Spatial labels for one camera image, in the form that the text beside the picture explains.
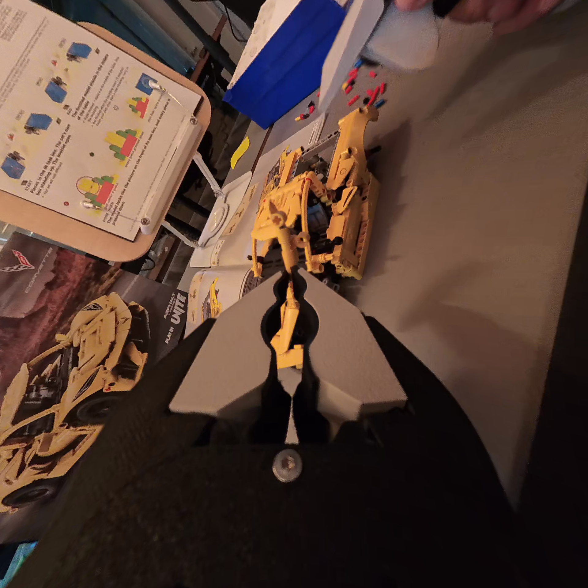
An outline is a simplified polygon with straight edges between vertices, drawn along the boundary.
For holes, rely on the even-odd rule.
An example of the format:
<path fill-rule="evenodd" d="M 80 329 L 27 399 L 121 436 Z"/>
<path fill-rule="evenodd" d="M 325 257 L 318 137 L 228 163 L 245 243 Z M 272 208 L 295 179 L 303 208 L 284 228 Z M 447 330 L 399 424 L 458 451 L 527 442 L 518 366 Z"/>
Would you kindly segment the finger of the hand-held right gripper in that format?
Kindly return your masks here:
<path fill-rule="evenodd" d="M 331 101 L 341 90 L 342 83 L 358 59 L 360 53 L 380 17 L 383 1 L 350 1 L 345 18 L 322 66 L 318 112 L 324 114 Z"/>

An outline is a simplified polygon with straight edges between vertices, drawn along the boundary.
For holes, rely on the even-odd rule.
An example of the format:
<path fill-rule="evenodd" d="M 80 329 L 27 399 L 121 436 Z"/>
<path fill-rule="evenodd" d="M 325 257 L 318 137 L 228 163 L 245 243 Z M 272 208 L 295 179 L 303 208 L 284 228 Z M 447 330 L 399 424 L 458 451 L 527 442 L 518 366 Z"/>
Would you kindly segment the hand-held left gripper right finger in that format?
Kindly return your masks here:
<path fill-rule="evenodd" d="M 303 366 L 294 393 L 301 445 L 332 440 L 348 422 L 406 408 L 408 398 L 360 310 L 303 269 L 294 273 Z"/>

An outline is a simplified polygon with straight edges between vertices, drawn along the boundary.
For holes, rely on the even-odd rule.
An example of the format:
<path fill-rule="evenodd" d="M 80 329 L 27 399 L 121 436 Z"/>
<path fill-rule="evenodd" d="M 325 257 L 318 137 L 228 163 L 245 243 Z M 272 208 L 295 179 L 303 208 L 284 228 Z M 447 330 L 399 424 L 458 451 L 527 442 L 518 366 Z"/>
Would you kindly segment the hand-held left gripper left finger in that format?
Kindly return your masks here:
<path fill-rule="evenodd" d="M 268 326 L 279 312 L 277 273 L 222 312 L 211 324 L 169 409 L 235 423 L 252 443 L 284 444 L 288 394 L 277 373 Z"/>

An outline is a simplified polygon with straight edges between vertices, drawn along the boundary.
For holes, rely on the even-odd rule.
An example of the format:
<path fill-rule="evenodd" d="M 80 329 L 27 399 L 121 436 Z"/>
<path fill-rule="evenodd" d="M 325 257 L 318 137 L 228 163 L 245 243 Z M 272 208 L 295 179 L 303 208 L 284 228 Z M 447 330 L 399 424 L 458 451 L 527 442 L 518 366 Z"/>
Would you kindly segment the yellow toy brick car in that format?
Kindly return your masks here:
<path fill-rule="evenodd" d="M 252 271 L 261 277 L 263 258 L 279 244 L 290 270 L 304 254 L 306 270 L 320 275 L 326 266 L 343 277 L 362 279 L 379 195 L 368 169 L 364 134 L 376 122 L 375 106 L 363 106 L 338 121 L 334 153 L 326 178 L 312 164 L 296 173 L 305 151 L 284 150 L 268 173 L 251 231 Z"/>

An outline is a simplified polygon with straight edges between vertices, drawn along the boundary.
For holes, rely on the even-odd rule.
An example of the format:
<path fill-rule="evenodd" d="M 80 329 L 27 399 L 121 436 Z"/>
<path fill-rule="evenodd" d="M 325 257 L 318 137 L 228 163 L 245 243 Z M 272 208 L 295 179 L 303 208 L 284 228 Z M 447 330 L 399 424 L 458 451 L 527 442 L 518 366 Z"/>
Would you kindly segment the grey desk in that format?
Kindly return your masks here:
<path fill-rule="evenodd" d="M 517 504 L 587 190 L 587 1 L 493 40 L 446 23 L 380 117 L 351 300 L 449 389 Z"/>

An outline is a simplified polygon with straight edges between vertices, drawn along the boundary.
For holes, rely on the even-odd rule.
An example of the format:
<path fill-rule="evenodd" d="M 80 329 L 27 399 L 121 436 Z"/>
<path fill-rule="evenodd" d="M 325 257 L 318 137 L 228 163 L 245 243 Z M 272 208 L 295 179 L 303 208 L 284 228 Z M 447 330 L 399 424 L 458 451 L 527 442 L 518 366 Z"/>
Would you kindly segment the person's right hand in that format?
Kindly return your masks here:
<path fill-rule="evenodd" d="M 461 24 L 489 23 L 495 35 L 521 31 L 547 17 L 564 1 L 458 1 L 446 18 Z"/>

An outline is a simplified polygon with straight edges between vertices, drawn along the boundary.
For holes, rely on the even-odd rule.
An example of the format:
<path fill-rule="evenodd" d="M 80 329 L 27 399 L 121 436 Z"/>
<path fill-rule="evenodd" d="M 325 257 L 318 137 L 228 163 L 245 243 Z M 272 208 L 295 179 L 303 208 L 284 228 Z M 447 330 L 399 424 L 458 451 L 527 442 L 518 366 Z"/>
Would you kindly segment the scattered red toy pins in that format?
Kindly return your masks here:
<path fill-rule="evenodd" d="M 365 64 L 367 64 L 367 62 L 364 62 L 360 59 L 352 66 L 348 72 L 346 80 L 341 85 L 341 91 L 345 94 L 345 96 L 350 96 L 347 101 L 348 107 L 374 105 L 375 108 L 380 108 L 385 103 L 385 99 L 381 98 L 381 96 L 386 92 L 386 82 L 380 81 L 379 84 L 366 88 L 363 94 L 355 93 L 355 86 L 357 85 L 359 72 Z M 317 111 L 320 93 L 321 90 L 318 89 L 317 92 L 313 95 L 313 99 L 309 100 L 306 106 L 306 110 L 295 117 L 296 122 L 307 120 Z"/>

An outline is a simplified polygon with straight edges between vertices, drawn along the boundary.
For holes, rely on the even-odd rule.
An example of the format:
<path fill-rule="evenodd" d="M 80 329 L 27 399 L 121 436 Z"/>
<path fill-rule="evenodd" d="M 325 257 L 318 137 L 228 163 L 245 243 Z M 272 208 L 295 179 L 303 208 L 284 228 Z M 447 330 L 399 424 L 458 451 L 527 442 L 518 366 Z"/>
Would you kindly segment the blue storage bin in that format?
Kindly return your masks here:
<path fill-rule="evenodd" d="M 300 1 L 224 102 L 261 128 L 273 125 L 319 88 L 345 13 L 339 1 Z"/>

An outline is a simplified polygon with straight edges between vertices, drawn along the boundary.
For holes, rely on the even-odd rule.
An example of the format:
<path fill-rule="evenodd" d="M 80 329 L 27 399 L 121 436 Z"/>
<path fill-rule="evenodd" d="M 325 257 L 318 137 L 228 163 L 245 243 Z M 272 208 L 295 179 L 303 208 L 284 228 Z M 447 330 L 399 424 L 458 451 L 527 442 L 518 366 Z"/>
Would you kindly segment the toy car instruction booklet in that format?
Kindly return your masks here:
<path fill-rule="evenodd" d="M 326 114 L 313 115 L 258 159 L 259 151 L 253 145 L 243 156 L 249 166 L 239 162 L 229 173 L 222 185 L 228 212 L 221 222 L 222 203 L 214 205 L 203 231 L 208 237 L 206 245 L 195 247 L 180 282 L 180 289 L 188 293 L 185 336 L 203 321 L 218 317 L 262 281 L 254 276 L 248 257 L 263 188 L 282 155 L 298 148 L 305 151 L 319 142 L 325 121 Z"/>

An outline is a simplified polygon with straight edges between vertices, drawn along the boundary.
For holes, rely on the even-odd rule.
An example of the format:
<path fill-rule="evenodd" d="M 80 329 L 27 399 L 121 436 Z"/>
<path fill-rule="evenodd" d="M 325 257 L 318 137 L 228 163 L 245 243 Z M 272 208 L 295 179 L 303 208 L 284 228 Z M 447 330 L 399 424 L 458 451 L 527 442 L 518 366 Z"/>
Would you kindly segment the crumpled white printed paper bags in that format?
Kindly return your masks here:
<path fill-rule="evenodd" d="M 245 44 L 235 72 L 228 84 L 228 90 L 232 90 L 246 70 L 259 56 L 263 48 L 269 44 L 269 40 L 277 33 L 277 30 L 285 23 L 300 1 L 265 1 L 260 8 L 259 15 L 254 22 L 254 27 Z"/>

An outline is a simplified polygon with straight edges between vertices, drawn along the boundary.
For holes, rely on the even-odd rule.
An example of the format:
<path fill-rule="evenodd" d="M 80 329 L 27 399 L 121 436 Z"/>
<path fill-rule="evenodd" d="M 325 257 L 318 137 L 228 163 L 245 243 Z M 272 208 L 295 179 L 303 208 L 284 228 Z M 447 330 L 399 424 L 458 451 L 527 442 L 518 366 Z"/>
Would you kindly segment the yellow paper slip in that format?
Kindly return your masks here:
<path fill-rule="evenodd" d="M 246 154 L 246 152 L 249 149 L 250 145 L 251 145 L 251 142 L 250 142 L 249 136 L 246 135 L 242 139 L 242 141 L 239 144 L 239 146 L 235 149 L 235 151 L 231 155 L 231 158 L 230 158 L 231 170 L 233 170 L 237 166 L 239 160 L 241 159 L 241 157 L 244 156 L 244 154 Z"/>

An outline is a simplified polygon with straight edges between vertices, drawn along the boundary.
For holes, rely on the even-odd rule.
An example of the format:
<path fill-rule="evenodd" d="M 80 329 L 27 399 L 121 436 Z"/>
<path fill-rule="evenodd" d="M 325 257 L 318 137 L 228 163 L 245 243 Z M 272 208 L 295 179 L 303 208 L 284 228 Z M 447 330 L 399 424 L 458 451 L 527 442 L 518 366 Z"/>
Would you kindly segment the black toy set box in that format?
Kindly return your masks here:
<path fill-rule="evenodd" d="M 109 416 L 181 340 L 187 292 L 1 235 L 1 544 L 37 540 Z"/>

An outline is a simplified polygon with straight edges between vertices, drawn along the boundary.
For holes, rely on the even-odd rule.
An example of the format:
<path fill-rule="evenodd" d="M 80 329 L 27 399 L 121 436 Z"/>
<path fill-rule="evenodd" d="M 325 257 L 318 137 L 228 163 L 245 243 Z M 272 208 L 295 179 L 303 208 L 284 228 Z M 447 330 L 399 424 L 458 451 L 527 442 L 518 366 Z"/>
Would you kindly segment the wooden board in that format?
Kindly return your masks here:
<path fill-rule="evenodd" d="M 99 25 L 87 22 L 78 22 L 77 25 L 155 70 L 165 80 L 184 86 L 190 92 L 200 96 L 199 105 L 190 111 L 193 121 L 189 125 L 193 129 L 182 139 L 179 152 L 171 165 L 171 171 L 167 173 L 169 178 L 164 185 L 159 212 L 147 227 L 148 232 L 140 232 L 134 241 L 123 239 L 33 202 L 25 201 L 5 190 L 1 190 L 1 220 L 61 243 L 65 247 L 89 253 L 107 261 L 133 261 L 148 252 L 167 213 L 171 211 L 171 205 L 187 173 L 189 163 L 194 159 L 203 136 L 209 128 L 212 108 L 206 93 L 188 78 Z"/>

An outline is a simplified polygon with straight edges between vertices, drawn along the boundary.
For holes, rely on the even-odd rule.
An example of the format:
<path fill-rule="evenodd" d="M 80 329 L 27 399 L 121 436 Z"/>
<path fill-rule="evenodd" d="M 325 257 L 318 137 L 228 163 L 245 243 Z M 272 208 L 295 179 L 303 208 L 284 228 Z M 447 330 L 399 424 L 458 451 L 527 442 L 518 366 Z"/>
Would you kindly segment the perforated panel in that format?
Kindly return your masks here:
<path fill-rule="evenodd" d="M 587 587 L 587 198 L 584 198 L 519 513 L 536 587 Z"/>

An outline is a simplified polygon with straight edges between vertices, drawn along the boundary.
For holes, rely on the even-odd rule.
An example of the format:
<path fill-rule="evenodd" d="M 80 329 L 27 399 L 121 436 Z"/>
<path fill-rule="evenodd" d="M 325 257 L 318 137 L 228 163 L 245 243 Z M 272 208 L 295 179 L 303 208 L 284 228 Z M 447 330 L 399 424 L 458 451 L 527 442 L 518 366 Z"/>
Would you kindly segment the printed instruction sheet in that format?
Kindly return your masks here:
<path fill-rule="evenodd" d="M 203 97 L 32 1 L 1 1 L 1 190 L 135 241 L 163 212 Z"/>

